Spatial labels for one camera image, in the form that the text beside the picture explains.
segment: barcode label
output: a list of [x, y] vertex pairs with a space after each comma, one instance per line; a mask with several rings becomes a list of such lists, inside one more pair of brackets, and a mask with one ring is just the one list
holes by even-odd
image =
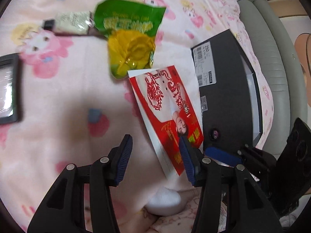
[[202, 96], [200, 100], [201, 100], [201, 112], [204, 112], [207, 110], [206, 96]]
[[210, 81], [210, 84], [213, 83], [212, 71], [208, 72], [208, 79]]
[[211, 43], [195, 47], [192, 55], [199, 87], [215, 84], [217, 81]]
[[202, 78], [202, 75], [198, 75], [197, 76], [197, 81], [199, 83], [199, 87], [201, 87], [203, 85], [203, 78]]
[[201, 46], [197, 49], [197, 58], [199, 60], [203, 59], [202, 47]]

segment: camera lens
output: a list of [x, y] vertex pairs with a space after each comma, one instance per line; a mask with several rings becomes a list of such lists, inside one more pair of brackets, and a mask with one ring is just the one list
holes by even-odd
[[218, 130], [211, 129], [211, 131], [210, 131], [210, 138], [211, 138], [212, 141], [217, 141], [219, 136], [220, 136], [220, 133], [219, 133]]
[[296, 157], [298, 159], [298, 162], [303, 161], [306, 155], [307, 155], [307, 144], [304, 140], [302, 140], [299, 142], [296, 148]]
[[296, 142], [298, 140], [298, 131], [294, 131], [292, 134], [292, 140], [293, 142]]

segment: gray sofa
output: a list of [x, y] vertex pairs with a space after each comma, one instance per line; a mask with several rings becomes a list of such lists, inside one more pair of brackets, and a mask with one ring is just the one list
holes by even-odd
[[296, 118], [307, 123], [303, 73], [293, 43], [267, 0], [240, 0], [238, 3], [240, 20], [273, 95], [273, 123], [263, 150], [278, 158]]

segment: cream colored package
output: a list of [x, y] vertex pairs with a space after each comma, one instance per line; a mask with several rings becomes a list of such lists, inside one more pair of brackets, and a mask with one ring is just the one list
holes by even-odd
[[45, 21], [44, 28], [55, 34], [87, 35], [93, 25], [90, 11], [68, 12], [58, 13], [54, 20]]

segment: red and white card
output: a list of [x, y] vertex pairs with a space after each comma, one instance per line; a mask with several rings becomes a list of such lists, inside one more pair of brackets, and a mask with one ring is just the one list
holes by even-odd
[[186, 135], [199, 148], [203, 133], [174, 66], [129, 71], [151, 142], [167, 178], [184, 171], [178, 143]]

